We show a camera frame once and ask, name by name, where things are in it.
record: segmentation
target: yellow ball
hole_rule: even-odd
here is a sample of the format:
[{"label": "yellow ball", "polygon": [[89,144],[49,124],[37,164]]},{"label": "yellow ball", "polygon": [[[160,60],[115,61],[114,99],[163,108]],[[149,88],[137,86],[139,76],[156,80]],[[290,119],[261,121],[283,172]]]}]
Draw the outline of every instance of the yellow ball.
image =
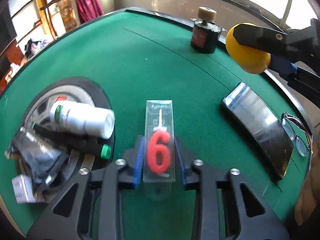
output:
[{"label": "yellow ball", "polygon": [[271,56],[267,52],[240,45],[233,36],[233,30],[238,25],[233,26],[226,36],[227,51],[244,71],[251,74],[260,74],[268,68]]}]

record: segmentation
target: green felt surface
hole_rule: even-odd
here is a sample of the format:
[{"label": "green felt surface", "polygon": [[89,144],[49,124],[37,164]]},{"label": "green felt surface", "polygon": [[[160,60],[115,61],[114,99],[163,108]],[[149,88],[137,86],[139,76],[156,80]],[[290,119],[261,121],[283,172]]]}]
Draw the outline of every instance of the green felt surface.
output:
[{"label": "green felt surface", "polygon": [[[96,21],[61,39],[35,58],[0,100],[0,152],[19,128],[25,109],[48,85],[82,76],[107,93],[116,116],[114,159],[144,134],[147,99],[172,99],[175,136],[214,168],[238,168],[284,219],[294,208],[307,169],[296,148],[285,178],[275,185],[252,139],[221,108],[221,100],[245,81],[281,117],[297,114],[262,75],[244,72],[222,49],[194,51],[191,32],[152,17],[123,12]],[[303,132],[296,129],[304,138]],[[0,155],[0,193],[26,233],[39,215],[37,204],[17,204],[11,179],[15,163]],[[143,184],[123,196],[126,240],[189,239],[195,193],[177,181],[169,198],[153,201]]]}]

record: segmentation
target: smartphone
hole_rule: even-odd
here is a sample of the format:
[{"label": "smartphone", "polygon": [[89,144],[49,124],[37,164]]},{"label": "smartphone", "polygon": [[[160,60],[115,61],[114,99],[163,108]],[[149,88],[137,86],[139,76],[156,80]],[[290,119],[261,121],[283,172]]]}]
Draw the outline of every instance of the smartphone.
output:
[{"label": "smartphone", "polygon": [[223,105],[249,131],[277,177],[287,171],[293,144],[266,103],[244,82],[222,100]]}]

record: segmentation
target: metal rivet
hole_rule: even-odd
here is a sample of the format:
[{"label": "metal rivet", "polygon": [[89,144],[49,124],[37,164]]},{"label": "metal rivet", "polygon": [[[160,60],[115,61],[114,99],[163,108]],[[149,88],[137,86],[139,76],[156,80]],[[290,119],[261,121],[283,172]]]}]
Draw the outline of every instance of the metal rivet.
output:
[{"label": "metal rivet", "polygon": [[277,39],[278,41],[282,41],[283,36],[282,36],[280,33],[277,33],[277,34],[276,34],[276,39]]},{"label": "metal rivet", "polygon": [[230,170],[230,173],[231,173],[232,175],[239,175],[239,174],[240,174],[240,171],[239,171],[238,169],[233,168],[233,169]]},{"label": "metal rivet", "polygon": [[89,173],[89,169],[88,168],[79,169],[79,173],[81,175],[87,175]]},{"label": "metal rivet", "polygon": [[203,161],[202,161],[202,160],[194,160],[194,161],[193,161],[193,164],[194,164],[195,166],[202,166],[202,165],[203,165]]},{"label": "metal rivet", "polygon": [[125,165],[125,163],[126,163],[125,159],[117,159],[116,160],[117,165]]}]

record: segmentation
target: maroon cloth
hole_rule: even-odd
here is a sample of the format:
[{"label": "maroon cloth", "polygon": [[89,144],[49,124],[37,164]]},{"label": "maroon cloth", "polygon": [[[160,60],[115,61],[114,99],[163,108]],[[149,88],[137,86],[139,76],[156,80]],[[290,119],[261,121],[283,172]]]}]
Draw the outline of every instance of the maroon cloth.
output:
[{"label": "maroon cloth", "polygon": [[78,13],[82,22],[87,22],[104,15],[99,0],[76,0]]}]

